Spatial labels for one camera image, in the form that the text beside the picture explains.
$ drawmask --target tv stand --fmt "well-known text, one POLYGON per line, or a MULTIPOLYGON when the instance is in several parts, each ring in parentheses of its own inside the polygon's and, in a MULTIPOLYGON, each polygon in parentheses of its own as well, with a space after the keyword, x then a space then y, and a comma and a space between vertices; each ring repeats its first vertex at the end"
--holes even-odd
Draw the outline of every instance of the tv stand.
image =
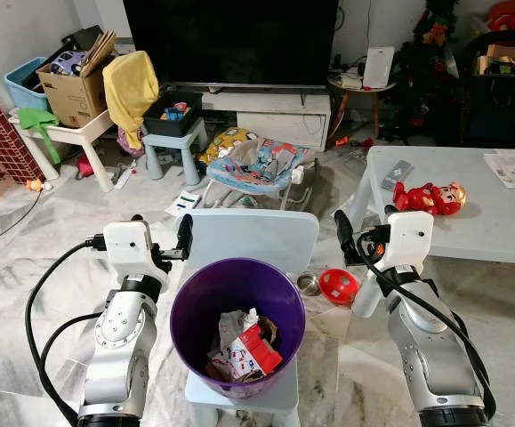
POLYGON ((259 136, 324 151, 330 125, 326 90, 181 87, 202 92, 202 108, 235 111, 237 125, 259 136))

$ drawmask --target red toy figure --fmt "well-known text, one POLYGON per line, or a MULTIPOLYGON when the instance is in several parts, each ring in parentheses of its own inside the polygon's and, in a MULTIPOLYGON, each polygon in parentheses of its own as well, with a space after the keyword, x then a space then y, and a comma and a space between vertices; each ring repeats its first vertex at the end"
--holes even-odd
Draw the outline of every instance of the red toy figure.
POLYGON ((456 182, 451 182, 447 187, 435 187, 428 182, 408 192, 403 182, 398 182, 393 190, 393 203, 400 211, 411 209, 431 215, 453 215, 463 208, 466 200, 466 191, 456 182))

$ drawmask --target small stool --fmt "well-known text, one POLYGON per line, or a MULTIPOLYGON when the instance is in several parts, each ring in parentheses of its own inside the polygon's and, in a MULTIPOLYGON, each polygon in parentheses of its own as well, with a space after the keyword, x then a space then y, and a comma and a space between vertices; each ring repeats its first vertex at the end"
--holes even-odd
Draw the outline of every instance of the small stool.
POLYGON ((301 427, 296 410, 299 405, 296 359, 282 375, 269 390, 254 398, 231 400, 213 391, 193 372, 188 372, 185 394, 189 402, 190 426, 215 427, 219 408, 274 414, 273 427, 301 427))
POLYGON ((182 153, 182 164, 184 165, 184 174, 186 175, 186 182, 188 185, 196 185, 200 182, 200 177, 196 171, 194 158, 189 151, 189 146, 198 138, 200 149, 204 150, 207 147, 208 139, 207 132, 205 131, 204 119, 200 117, 190 127, 188 133, 181 138, 173 136, 155 135, 149 133, 142 137, 144 144, 144 151, 147 155, 147 168, 149 169, 149 177, 151 180, 159 180, 164 176, 162 166, 158 163, 157 153, 155 147, 165 147, 167 149, 180 149, 182 153))

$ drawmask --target chair backrest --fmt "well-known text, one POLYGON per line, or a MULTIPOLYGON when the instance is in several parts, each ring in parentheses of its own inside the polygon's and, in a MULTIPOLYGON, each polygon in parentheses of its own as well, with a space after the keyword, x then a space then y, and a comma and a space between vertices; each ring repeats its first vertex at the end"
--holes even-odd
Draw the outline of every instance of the chair backrest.
POLYGON ((224 258, 247 257, 284 272, 302 272, 309 266, 318 237, 318 219, 311 213, 266 209, 194 209, 189 213, 194 239, 188 265, 195 270, 224 258))

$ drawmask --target television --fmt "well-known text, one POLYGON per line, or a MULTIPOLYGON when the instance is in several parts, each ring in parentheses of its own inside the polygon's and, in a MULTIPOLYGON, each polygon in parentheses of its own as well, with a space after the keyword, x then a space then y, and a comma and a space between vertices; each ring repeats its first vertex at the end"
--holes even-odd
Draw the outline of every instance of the television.
POLYGON ((338 0, 124 0, 158 81, 323 88, 338 0))

